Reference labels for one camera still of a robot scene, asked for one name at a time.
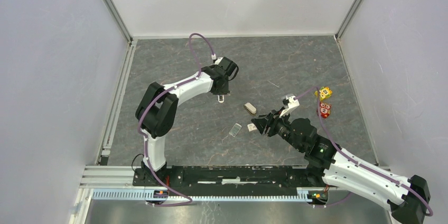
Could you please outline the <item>white staple box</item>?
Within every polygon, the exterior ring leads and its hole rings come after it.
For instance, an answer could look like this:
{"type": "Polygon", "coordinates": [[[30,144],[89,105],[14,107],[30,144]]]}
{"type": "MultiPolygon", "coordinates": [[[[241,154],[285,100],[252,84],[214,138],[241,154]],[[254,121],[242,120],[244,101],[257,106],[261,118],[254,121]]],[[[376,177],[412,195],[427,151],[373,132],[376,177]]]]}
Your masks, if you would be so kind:
{"type": "Polygon", "coordinates": [[[247,125],[247,128],[250,132],[256,131],[257,127],[255,126],[255,124],[251,123],[247,125]]]}

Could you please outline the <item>beige stapler base half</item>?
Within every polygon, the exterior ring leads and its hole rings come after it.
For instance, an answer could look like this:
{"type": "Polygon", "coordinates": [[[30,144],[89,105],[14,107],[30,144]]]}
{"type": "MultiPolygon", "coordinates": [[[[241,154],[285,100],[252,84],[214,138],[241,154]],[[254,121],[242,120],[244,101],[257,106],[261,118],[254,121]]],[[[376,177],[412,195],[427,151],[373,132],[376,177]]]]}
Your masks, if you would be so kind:
{"type": "Polygon", "coordinates": [[[247,112],[250,113],[251,115],[256,115],[257,113],[256,107],[249,102],[244,104],[244,109],[247,110],[247,112]]]}

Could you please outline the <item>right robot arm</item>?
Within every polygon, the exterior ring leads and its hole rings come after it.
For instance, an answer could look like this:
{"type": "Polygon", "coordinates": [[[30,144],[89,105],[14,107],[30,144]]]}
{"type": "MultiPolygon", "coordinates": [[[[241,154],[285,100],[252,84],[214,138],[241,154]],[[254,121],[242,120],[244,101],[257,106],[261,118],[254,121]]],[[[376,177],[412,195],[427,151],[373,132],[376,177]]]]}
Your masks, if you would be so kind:
{"type": "Polygon", "coordinates": [[[261,115],[251,122],[262,135],[278,135],[308,161],[305,179],[312,186],[333,186],[359,195],[383,207],[400,223],[423,223],[434,212],[427,181],[386,171],[354,156],[334,141],[321,136],[307,118],[289,122],[278,113],[261,115]]]}

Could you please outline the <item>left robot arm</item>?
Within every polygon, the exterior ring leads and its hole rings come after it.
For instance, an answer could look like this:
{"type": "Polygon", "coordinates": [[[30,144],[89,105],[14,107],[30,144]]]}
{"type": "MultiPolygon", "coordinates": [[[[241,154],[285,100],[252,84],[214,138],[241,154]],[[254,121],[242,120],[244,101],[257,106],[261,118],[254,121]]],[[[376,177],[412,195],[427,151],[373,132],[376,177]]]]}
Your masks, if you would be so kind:
{"type": "Polygon", "coordinates": [[[144,137],[142,168],[152,185],[161,185],[166,179],[165,138],[174,124],[178,106],[205,93],[216,95],[222,104],[230,93],[229,83],[238,72],[235,62],[222,57],[183,80],[167,85],[153,82],[148,86],[135,117],[138,132],[144,137]]]}

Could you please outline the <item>white stapler top half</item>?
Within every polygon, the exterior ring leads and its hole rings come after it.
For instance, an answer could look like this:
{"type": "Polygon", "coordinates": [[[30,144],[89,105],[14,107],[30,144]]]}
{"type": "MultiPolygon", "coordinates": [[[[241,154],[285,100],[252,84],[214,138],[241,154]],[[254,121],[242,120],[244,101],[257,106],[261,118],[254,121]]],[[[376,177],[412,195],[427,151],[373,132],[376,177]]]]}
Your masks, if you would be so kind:
{"type": "Polygon", "coordinates": [[[223,104],[225,102],[225,96],[224,95],[218,95],[218,102],[223,104]]]}

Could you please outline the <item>white staple tray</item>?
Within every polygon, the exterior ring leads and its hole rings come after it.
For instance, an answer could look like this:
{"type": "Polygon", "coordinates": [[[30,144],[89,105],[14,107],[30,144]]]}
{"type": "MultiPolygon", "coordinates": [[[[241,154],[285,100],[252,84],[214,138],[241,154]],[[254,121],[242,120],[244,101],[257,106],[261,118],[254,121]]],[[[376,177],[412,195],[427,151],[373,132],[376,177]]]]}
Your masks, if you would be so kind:
{"type": "Polygon", "coordinates": [[[232,137],[236,137],[237,134],[239,133],[239,131],[241,130],[241,128],[242,128],[242,126],[240,124],[235,123],[233,125],[233,127],[231,128],[231,130],[229,132],[229,135],[232,136],[232,137]]]}

